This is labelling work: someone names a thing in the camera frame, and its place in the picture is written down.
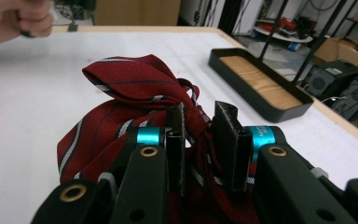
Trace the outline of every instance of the necktie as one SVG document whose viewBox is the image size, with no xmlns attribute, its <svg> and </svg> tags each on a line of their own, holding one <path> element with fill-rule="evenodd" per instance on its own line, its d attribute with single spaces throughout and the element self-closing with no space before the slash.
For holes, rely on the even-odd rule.
<svg viewBox="0 0 358 224">
<path fill-rule="evenodd" d="M 213 145 L 213 121 L 197 104 L 197 86 L 176 78 L 154 55 L 103 59 L 83 73 L 114 99 L 91 110 L 59 142 L 61 182 L 73 178 L 97 182 L 124 147 L 130 127 L 164 127 L 166 108 L 182 102 L 191 145 L 186 149 L 186 196 L 168 195 L 168 223 L 257 223 L 252 186 L 242 193 L 225 189 Z M 253 163 L 250 177 L 254 173 Z"/>
</svg>

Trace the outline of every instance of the tray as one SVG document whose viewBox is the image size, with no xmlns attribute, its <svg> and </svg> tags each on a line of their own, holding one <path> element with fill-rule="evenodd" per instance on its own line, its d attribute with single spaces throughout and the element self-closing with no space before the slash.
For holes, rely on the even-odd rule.
<svg viewBox="0 0 358 224">
<path fill-rule="evenodd" d="M 245 49 L 212 49 L 209 65 L 264 119 L 300 117 L 312 98 Z"/>
</svg>

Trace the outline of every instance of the human hand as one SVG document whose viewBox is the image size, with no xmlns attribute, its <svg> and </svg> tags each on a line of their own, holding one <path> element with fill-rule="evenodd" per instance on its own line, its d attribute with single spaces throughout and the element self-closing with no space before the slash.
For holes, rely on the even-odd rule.
<svg viewBox="0 0 358 224">
<path fill-rule="evenodd" d="M 21 31 L 35 37 L 50 35 L 53 17 L 49 9 L 47 0 L 0 0 L 0 43 Z"/>
</svg>

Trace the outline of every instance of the blue band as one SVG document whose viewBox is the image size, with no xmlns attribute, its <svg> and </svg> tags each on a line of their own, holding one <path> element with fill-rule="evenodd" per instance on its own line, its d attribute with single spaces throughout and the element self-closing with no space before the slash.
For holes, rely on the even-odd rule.
<svg viewBox="0 0 358 224">
<path fill-rule="evenodd" d="M 138 144 L 158 146 L 159 128 L 158 127 L 139 128 L 136 142 Z"/>
<path fill-rule="evenodd" d="M 254 156 L 252 161 L 257 161 L 258 150 L 265 144 L 275 143 L 275 135 L 269 126 L 249 126 L 253 134 Z"/>
</svg>

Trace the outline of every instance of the red striped necktie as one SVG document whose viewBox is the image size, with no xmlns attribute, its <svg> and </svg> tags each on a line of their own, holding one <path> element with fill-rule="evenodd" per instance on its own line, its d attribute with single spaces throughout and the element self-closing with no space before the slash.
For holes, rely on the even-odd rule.
<svg viewBox="0 0 358 224">
<path fill-rule="evenodd" d="M 186 149 L 189 174 L 185 198 L 169 194 L 168 223 L 257 223 L 252 188 L 246 193 L 225 189 L 213 146 L 213 122 L 197 105 L 197 86 L 176 78 L 154 55 L 103 59 L 83 73 L 114 99 L 91 110 L 58 144 L 61 182 L 97 182 L 124 147 L 130 127 L 164 127 L 167 107 L 182 102 L 191 145 Z M 250 177 L 254 173 L 252 164 Z"/>
</svg>

